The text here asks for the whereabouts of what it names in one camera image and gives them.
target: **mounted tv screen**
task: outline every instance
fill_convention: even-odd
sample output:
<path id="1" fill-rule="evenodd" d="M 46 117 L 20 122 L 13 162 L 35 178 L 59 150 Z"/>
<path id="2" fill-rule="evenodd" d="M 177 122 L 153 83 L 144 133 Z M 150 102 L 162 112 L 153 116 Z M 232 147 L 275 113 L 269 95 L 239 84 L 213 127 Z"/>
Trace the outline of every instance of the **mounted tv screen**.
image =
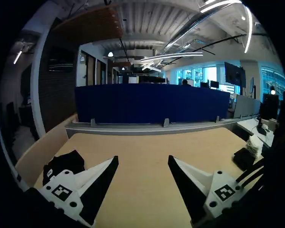
<path id="1" fill-rule="evenodd" d="M 49 52 L 48 70 L 50 72 L 72 72 L 74 53 L 60 47 L 52 47 Z"/>

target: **folded black shirt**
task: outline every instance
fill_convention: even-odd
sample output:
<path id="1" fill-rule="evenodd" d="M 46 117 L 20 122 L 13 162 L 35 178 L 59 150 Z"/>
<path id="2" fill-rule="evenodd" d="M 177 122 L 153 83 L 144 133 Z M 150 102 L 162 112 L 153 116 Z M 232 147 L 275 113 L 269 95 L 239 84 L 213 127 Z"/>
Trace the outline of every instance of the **folded black shirt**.
<path id="1" fill-rule="evenodd" d="M 47 165 L 43 167 L 43 181 L 45 186 L 53 176 L 57 176 L 63 170 L 68 169 L 74 174 L 84 171 L 84 159 L 80 154 L 73 150 L 68 154 L 63 154 L 59 157 L 54 157 Z"/>

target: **white desk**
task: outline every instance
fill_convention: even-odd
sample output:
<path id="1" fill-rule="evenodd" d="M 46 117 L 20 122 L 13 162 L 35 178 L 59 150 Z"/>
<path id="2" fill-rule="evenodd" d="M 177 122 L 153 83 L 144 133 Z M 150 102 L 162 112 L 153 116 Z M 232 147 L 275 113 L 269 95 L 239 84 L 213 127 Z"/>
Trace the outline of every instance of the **white desk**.
<path id="1" fill-rule="evenodd" d="M 250 135 L 257 135 L 260 140 L 263 141 L 264 145 L 269 148 L 272 145 L 273 141 L 273 131 L 266 131 L 266 136 L 258 133 L 257 130 L 257 125 L 258 125 L 258 120 L 257 119 L 249 119 L 249 120 L 244 120 L 237 122 L 237 125 L 247 131 Z"/>

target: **person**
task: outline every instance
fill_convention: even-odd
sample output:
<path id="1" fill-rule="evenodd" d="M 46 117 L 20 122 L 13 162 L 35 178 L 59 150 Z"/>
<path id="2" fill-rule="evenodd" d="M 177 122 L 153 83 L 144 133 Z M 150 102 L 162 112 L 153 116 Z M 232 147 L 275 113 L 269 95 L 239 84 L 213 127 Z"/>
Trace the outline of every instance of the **person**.
<path id="1" fill-rule="evenodd" d="M 190 84 L 188 84 L 188 81 L 186 79 L 183 80 L 182 85 L 184 85 L 184 86 L 191 86 Z"/>

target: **computer monitor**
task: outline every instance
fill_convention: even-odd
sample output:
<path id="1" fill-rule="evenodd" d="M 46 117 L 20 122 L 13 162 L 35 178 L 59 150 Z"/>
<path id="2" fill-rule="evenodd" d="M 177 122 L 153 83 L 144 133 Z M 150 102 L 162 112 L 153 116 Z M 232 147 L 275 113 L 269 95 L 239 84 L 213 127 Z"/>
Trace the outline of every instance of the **computer monitor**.
<path id="1" fill-rule="evenodd" d="M 201 88 L 209 88 L 208 83 L 206 83 L 206 82 L 201 82 Z"/>
<path id="2" fill-rule="evenodd" d="M 253 93 L 253 86 L 254 86 L 254 79 L 252 77 L 252 79 L 250 80 L 250 93 Z"/>
<path id="3" fill-rule="evenodd" d="M 263 95 L 263 103 L 260 106 L 260 116 L 264 120 L 277 119 L 279 109 L 279 96 L 272 94 Z"/>
<path id="4" fill-rule="evenodd" d="M 216 81 L 210 81 L 210 88 L 218 88 L 219 87 L 219 82 Z"/>
<path id="5" fill-rule="evenodd" d="M 225 62 L 226 82 L 246 88 L 246 74 L 243 68 Z"/>

